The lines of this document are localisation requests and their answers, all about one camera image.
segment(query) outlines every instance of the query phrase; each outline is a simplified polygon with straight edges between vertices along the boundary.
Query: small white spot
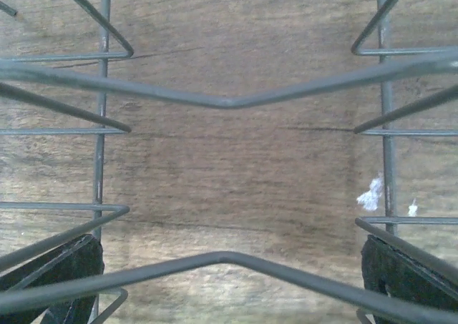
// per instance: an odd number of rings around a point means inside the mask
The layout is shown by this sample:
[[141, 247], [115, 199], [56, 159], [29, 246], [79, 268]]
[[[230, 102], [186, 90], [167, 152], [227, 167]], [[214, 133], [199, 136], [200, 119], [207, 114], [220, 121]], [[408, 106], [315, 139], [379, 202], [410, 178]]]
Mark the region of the small white spot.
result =
[[412, 202], [412, 205], [409, 206], [409, 217], [416, 217], [416, 211], [418, 206], [416, 205], [416, 199]]
[[382, 175], [373, 179], [369, 185], [369, 191], [361, 194], [356, 201], [359, 205], [363, 205], [366, 211], [373, 212], [379, 208], [379, 200], [382, 194], [384, 181]]

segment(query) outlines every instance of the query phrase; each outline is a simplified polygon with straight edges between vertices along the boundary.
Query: wire rack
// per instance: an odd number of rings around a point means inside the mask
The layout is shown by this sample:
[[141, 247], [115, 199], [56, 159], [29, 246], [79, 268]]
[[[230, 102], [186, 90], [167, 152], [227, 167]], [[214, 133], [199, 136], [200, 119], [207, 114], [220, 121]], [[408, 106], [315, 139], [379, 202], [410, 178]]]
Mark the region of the wire rack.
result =
[[[104, 167], [104, 137], [106, 134], [122, 134], [130, 132], [130, 128], [105, 116], [107, 94], [130, 95], [155, 101], [172, 102], [188, 106], [199, 106], [214, 109], [241, 109], [276, 102], [284, 102], [312, 95], [335, 92], [342, 89], [362, 87], [369, 84], [381, 84], [380, 117], [365, 122], [354, 129], [355, 134], [377, 135], [382, 137], [384, 156], [384, 194], [385, 217], [359, 217], [355, 223], [365, 231], [383, 240], [386, 244], [407, 254], [430, 268], [438, 275], [458, 285], [458, 270], [405, 242], [396, 236], [399, 224], [423, 225], [456, 225], [458, 218], [453, 217], [399, 217], [396, 215], [396, 175], [394, 165], [394, 140], [396, 136], [457, 136], [457, 130], [431, 129], [394, 129], [391, 122], [407, 115], [418, 113], [432, 107], [445, 104], [458, 97], [458, 86], [437, 92], [406, 106], [395, 109], [393, 105], [394, 80], [410, 77], [420, 77], [427, 74], [454, 74], [458, 72], [458, 48], [425, 47], [421, 49], [395, 49], [390, 47], [389, 11], [398, 0], [377, 0], [378, 11], [368, 23], [361, 35], [355, 41], [351, 50], [359, 56], [378, 56], [380, 63], [365, 69], [355, 70], [332, 77], [324, 77], [311, 82], [296, 84], [282, 89], [249, 95], [246, 97], [217, 97], [189, 92], [177, 92], [149, 84], [126, 82], [107, 78], [107, 68], [110, 59], [128, 58], [133, 54], [133, 48], [126, 39], [110, 24], [110, 0], [102, 0], [102, 8], [96, 10], [88, 0], [74, 0], [101, 27], [100, 48], [93, 54], [75, 54], [59, 56], [27, 56], [0, 59], [0, 79], [3, 81], [23, 81], [37, 84], [53, 85], [70, 89], [82, 89], [99, 92], [97, 97], [97, 113], [92, 113], [67, 104], [25, 91], [18, 87], [0, 83], [0, 96], [13, 99], [38, 107], [51, 109], [55, 112], [68, 114], [97, 124], [92, 128], [71, 129], [0, 129], [2, 135], [46, 135], [46, 134], [94, 134], [96, 145], [94, 153], [94, 182], [93, 203], [44, 203], [44, 202], [0, 202], [1, 209], [42, 209], [42, 210], [81, 210], [93, 211], [93, 220], [76, 226], [30, 246], [11, 252], [0, 257], [0, 271], [5, 271], [52, 248], [58, 247], [79, 235], [92, 230], [93, 235], [100, 240], [101, 226], [129, 212], [125, 205], [107, 205], [103, 203], [103, 167]], [[16, 16], [17, 10], [8, 4], [0, 2], [0, 10], [5, 14]], [[362, 49], [367, 37], [376, 29], [379, 33], [378, 49]], [[125, 49], [123, 52], [109, 50], [109, 35], [112, 35]], [[400, 61], [391, 61], [391, 56], [415, 55]], [[68, 70], [39, 67], [23, 62], [55, 62], [71, 60], [99, 60], [99, 75], [76, 73]], [[386, 230], [381, 230], [374, 224], [385, 224]], [[55, 283], [46, 287], [28, 288], [0, 293], [0, 315], [7, 313], [42, 308], [55, 303], [80, 298], [82, 296], [115, 293], [119, 297], [106, 310], [99, 314], [98, 300], [92, 311], [91, 323], [103, 323], [127, 298], [127, 291], [121, 287], [146, 280], [152, 280], [165, 275], [182, 273], [195, 268], [214, 264], [239, 265], [273, 278], [284, 280], [302, 288], [316, 291], [346, 303], [355, 305], [359, 310], [357, 316], [362, 323], [369, 323], [367, 313], [379, 315], [396, 323], [458, 323], [458, 314], [435, 308], [425, 308], [400, 299], [389, 298], [370, 290], [355, 288], [335, 280], [320, 277], [279, 265], [238, 252], [209, 252], [202, 255], [184, 257], [154, 265], [147, 265], [131, 270], [70, 280], [65, 283]]]

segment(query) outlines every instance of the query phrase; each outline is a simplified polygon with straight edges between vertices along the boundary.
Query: black object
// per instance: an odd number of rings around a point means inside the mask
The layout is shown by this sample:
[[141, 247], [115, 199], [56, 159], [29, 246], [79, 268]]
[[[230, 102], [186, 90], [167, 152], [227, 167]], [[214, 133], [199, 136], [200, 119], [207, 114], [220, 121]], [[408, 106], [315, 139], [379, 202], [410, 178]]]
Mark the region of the black object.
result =
[[[440, 310], [458, 310], [458, 285], [408, 255], [368, 235], [361, 271], [367, 290]], [[394, 322], [374, 316], [376, 324]]]
[[[28, 262], [0, 278], [0, 291], [22, 290], [60, 283], [104, 271], [102, 245], [93, 235], [82, 235]], [[44, 311], [42, 324], [87, 324], [95, 296], [39, 308], [0, 315], [1, 324], [29, 324]]]

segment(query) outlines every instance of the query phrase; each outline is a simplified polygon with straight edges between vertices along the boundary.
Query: vertical metal rod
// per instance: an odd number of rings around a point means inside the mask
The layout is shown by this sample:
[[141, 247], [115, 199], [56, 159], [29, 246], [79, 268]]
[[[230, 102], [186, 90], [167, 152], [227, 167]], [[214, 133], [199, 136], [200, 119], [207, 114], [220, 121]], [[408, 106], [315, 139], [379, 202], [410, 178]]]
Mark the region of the vertical metal rod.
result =
[[[101, 0], [101, 14], [109, 21], [111, 0]], [[108, 52], [109, 50], [109, 32], [104, 27], [100, 27], [100, 52]], [[108, 59], [99, 60], [99, 75], [101, 77], [108, 76]], [[107, 93], [101, 92], [97, 95], [97, 112], [101, 116], [107, 114]], [[104, 146], [105, 135], [98, 134], [95, 142], [94, 153], [94, 184], [92, 201], [96, 204], [103, 203], [103, 167], [104, 167]], [[94, 211], [94, 219], [102, 216], [102, 211]], [[93, 235], [98, 239], [102, 239], [102, 228], [98, 227], [94, 230]], [[99, 315], [99, 296], [97, 296], [94, 307], [92, 308], [90, 321], [94, 320]]]
[[4, 2], [0, 1], [0, 11], [4, 11], [9, 16], [15, 17], [17, 15], [17, 10], [13, 7], [8, 6]]
[[[386, 0], [377, 0], [377, 7], [380, 9]], [[389, 15], [386, 15], [379, 24], [379, 48], [388, 49], [390, 46], [390, 27]], [[380, 56], [380, 63], [389, 59], [388, 56]], [[381, 84], [381, 113], [386, 114], [393, 110], [393, 86], [391, 82]], [[384, 129], [391, 129], [391, 124], [387, 123]], [[383, 155], [384, 155], [384, 194], [385, 194], [385, 215], [387, 217], [396, 216], [396, 182], [395, 182], [395, 145], [394, 137], [383, 136]], [[397, 234], [396, 224], [386, 224], [386, 231], [393, 235]]]

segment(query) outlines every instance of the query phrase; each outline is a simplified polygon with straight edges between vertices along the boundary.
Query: metal rack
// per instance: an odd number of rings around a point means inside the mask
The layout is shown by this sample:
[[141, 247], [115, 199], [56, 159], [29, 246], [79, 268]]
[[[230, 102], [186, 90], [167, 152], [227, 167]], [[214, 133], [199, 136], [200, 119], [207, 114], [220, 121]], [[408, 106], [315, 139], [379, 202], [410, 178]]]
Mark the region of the metal rack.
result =
[[[37, 84], [54, 85], [70, 89], [83, 89], [100, 92], [97, 99], [98, 114], [84, 111], [61, 102], [50, 100], [38, 94], [24, 91], [23, 89], [0, 83], [0, 96], [14, 99], [43, 108], [54, 110], [81, 119], [94, 122], [99, 127], [91, 129], [2, 129], [0, 134], [96, 134], [97, 143], [94, 158], [94, 202], [92, 204], [57, 204], [57, 203], [24, 203], [0, 202], [0, 208], [29, 208], [49, 210], [92, 210], [94, 219], [83, 225], [59, 235], [47, 238], [22, 248], [8, 255], [0, 257], [0, 271], [18, 265], [47, 250], [57, 247], [64, 242], [79, 235], [94, 230], [94, 235], [100, 239], [100, 227], [129, 212], [129, 207], [124, 205], [106, 205], [102, 203], [103, 188], [103, 157], [104, 135], [129, 132], [130, 128], [122, 123], [105, 117], [106, 94], [131, 95], [155, 101], [173, 102], [190, 106], [207, 107], [214, 109], [241, 109], [261, 106], [276, 102], [335, 92], [342, 89], [362, 87], [369, 84], [381, 83], [382, 115], [354, 129], [355, 133], [382, 136], [384, 148], [384, 187], [386, 217], [360, 217], [356, 224], [365, 231], [383, 240], [386, 244], [396, 248], [404, 254], [414, 258], [421, 264], [433, 270], [438, 275], [458, 285], [458, 270], [446, 262], [430, 255], [419, 248], [410, 245], [396, 236], [398, 224], [458, 224], [457, 218], [435, 217], [398, 217], [396, 216], [396, 184], [394, 169], [394, 138], [395, 136], [457, 136], [455, 130], [398, 130], [393, 129], [389, 123], [418, 113], [440, 104], [458, 98], [458, 86], [455, 85], [436, 94], [417, 100], [406, 106], [394, 109], [392, 101], [391, 83], [397, 79], [420, 77], [426, 74], [443, 74], [458, 72], [458, 49], [424, 48], [424, 49], [392, 49], [389, 41], [389, 22], [387, 14], [398, 0], [378, 0], [379, 10], [360, 37], [352, 47], [355, 54], [363, 56], [380, 56], [380, 64], [365, 69], [348, 72], [332, 77], [324, 77], [311, 82], [297, 84], [269, 92], [258, 93], [246, 97], [216, 97], [189, 92], [177, 92], [171, 89], [157, 87], [149, 84], [139, 84], [107, 78], [107, 64], [110, 58], [119, 58], [111, 54], [108, 47], [109, 32], [126, 48], [124, 57], [132, 55], [132, 48], [125, 39], [109, 23], [110, 0], [102, 0], [102, 13], [99, 13], [87, 0], [75, 0], [85, 8], [87, 13], [102, 26], [100, 53], [92, 55], [57, 56], [57, 57], [14, 57], [0, 59], [0, 79], [3, 81], [25, 81]], [[363, 50], [361, 45], [367, 36], [379, 28], [379, 49]], [[390, 56], [418, 55], [401, 61], [390, 61]], [[68, 70], [38, 67], [32, 64], [19, 62], [37, 62], [51, 60], [74, 59], [100, 59], [99, 76], [71, 72]], [[383, 129], [374, 129], [383, 125]], [[373, 224], [386, 224], [383, 231]], [[293, 283], [302, 288], [314, 290], [318, 293], [338, 298], [346, 303], [357, 306], [358, 317], [362, 323], [367, 319], [364, 313], [372, 313], [393, 321], [402, 323], [458, 323], [458, 314], [425, 308], [413, 303], [407, 303], [396, 298], [369, 290], [351, 287], [349, 285], [329, 280], [317, 275], [279, 265], [260, 258], [240, 254], [238, 252], [210, 252], [207, 254], [184, 257], [154, 265], [147, 265], [131, 270], [123, 270], [101, 276], [94, 276], [65, 283], [57, 283], [46, 287], [29, 288], [0, 293], [0, 315], [19, 312], [32, 308], [48, 306], [53, 303], [80, 298], [82, 296], [100, 294], [102, 292], [116, 292], [119, 298], [108, 309], [98, 315], [97, 306], [94, 307], [93, 321], [102, 323], [116, 310], [127, 297], [127, 292], [120, 287], [130, 285], [165, 275], [182, 273], [195, 268], [219, 263], [234, 264], [255, 270], [259, 273], [270, 275], [273, 278]]]

